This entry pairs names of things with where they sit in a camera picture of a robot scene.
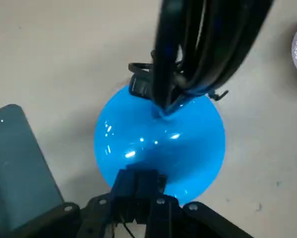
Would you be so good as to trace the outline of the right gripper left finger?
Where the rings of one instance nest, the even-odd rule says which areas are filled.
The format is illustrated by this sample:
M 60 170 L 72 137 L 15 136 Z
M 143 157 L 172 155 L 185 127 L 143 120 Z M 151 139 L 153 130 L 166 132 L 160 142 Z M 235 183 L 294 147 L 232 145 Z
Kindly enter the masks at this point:
M 109 193 L 93 197 L 80 208 L 64 202 L 14 229 L 9 238 L 103 238 L 114 235 L 118 196 L 131 201 L 135 191 L 137 171 L 120 170 Z

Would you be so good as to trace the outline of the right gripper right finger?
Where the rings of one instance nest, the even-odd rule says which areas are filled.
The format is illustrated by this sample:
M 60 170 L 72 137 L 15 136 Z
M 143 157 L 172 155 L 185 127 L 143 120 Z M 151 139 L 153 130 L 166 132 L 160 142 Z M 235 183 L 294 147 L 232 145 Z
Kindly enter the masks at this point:
M 157 171 L 138 172 L 138 189 L 150 199 L 147 238 L 250 238 L 249 233 L 201 202 L 183 207 L 162 192 L 166 178 Z

